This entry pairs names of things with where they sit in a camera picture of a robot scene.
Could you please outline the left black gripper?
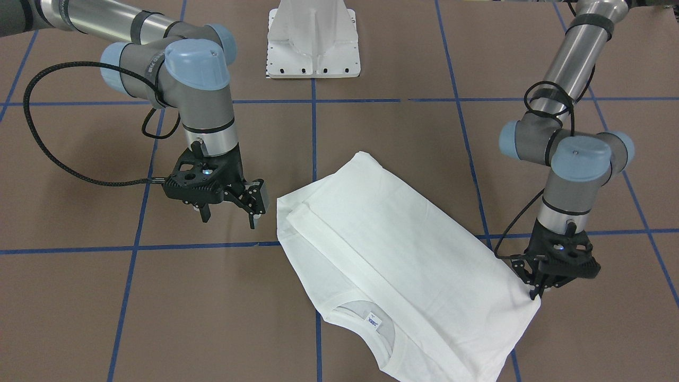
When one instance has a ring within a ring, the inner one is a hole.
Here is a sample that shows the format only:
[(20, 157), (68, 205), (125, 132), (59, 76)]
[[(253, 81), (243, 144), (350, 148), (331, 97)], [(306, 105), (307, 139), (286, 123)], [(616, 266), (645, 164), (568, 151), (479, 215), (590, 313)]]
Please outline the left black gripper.
[(592, 255), (593, 245), (585, 231), (575, 233), (568, 223), (565, 234), (555, 233), (536, 220), (533, 234), (523, 254), (511, 259), (512, 270), (533, 286), (529, 297), (542, 297), (548, 288), (559, 288), (578, 278), (594, 279), (601, 269)]

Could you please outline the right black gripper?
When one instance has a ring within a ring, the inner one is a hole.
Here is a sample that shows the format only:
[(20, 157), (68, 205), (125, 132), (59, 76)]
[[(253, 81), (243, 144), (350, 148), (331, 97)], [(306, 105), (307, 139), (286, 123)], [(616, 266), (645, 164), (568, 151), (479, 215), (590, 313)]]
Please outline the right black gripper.
[(162, 183), (167, 198), (198, 207), (202, 222), (211, 217), (210, 205), (230, 202), (246, 211), (250, 229), (265, 212), (265, 184), (262, 179), (244, 177), (240, 147), (222, 155), (194, 154), (194, 144), (184, 150), (172, 173)]

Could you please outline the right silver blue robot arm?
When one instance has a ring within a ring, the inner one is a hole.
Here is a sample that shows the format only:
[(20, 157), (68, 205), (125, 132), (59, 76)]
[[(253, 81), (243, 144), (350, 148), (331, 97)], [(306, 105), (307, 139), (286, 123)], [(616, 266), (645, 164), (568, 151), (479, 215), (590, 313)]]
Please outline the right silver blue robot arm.
[[(211, 205), (231, 203), (247, 213), (251, 228), (256, 227), (269, 201), (264, 181), (247, 181), (242, 169), (228, 72), (237, 48), (228, 29), (220, 24), (198, 27), (117, 1), (2, 1), (2, 37), (49, 28), (110, 42), (99, 61), (45, 68), (24, 91), (27, 126), (51, 162), (91, 184), (159, 184), (167, 198), (198, 210), (202, 222), (210, 220)], [(168, 176), (96, 180), (71, 169), (48, 150), (32, 119), (32, 90), (49, 73), (71, 67), (99, 68), (112, 89), (150, 102), (153, 110), (178, 111), (172, 130), (184, 130), (188, 146)]]

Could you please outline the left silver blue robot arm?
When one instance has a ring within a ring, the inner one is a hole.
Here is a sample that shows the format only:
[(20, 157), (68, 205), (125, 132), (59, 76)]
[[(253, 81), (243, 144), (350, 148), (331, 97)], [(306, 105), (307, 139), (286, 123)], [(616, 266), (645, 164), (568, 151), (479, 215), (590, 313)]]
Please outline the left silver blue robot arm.
[(502, 154), (550, 168), (534, 198), (540, 210), (523, 254), (509, 256), (531, 299), (548, 288), (595, 278), (586, 224), (604, 184), (631, 163), (635, 148), (619, 132), (577, 132), (574, 108), (584, 96), (605, 44), (635, 1), (579, 1), (575, 16), (543, 80), (524, 94), (526, 112), (507, 123), (499, 137)]

